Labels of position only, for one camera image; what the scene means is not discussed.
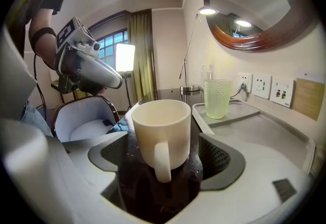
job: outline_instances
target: white mug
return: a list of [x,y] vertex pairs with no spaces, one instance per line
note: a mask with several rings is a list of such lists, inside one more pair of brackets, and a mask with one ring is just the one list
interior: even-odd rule
[[159,182],[170,182],[171,170],[189,155],[191,108],[177,100],[157,100],[138,106],[131,118],[144,161]]

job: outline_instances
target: wall outlet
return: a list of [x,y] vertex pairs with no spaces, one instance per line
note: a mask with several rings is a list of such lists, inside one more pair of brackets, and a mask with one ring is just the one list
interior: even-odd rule
[[269,99],[271,89],[271,76],[254,74],[252,94]]
[[246,74],[246,73],[239,73],[238,74],[238,89],[240,88],[241,84],[245,83],[247,87],[248,93],[251,93],[251,88],[253,85],[253,75],[252,74]]
[[293,86],[293,79],[273,77],[270,100],[277,104],[290,107],[293,95]]

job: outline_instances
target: wooden mirror frame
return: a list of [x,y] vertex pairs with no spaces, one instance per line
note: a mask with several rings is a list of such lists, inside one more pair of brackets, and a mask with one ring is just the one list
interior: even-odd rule
[[[204,5],[210,6],[210,0],[204,0]],[[225,34],[216,25],[214,16],[206,16],[206,19],[213,36],[225,47],[240,51],[265,51],[297,38],[311,24],[313,13],[309,0],[296,0],[288,13],[274,26],[245,38]]]

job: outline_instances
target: green plastic cup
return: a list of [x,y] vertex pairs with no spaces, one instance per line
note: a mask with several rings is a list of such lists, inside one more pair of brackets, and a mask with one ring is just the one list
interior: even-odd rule
[[217,79],[204,81],[204,99],[207,116],[220,119],[229,107],[232,81]]

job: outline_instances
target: metal base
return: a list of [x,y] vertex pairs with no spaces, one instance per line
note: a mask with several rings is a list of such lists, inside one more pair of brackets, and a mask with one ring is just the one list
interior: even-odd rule
[[181,95],[184,95],[184,96],[195,96],[195,95],[200,95],[201,91],[180,91],[180,94]]
[[199,90],[200,90],[199,85],[180,86],[180,91],[182,92],[195,92]]

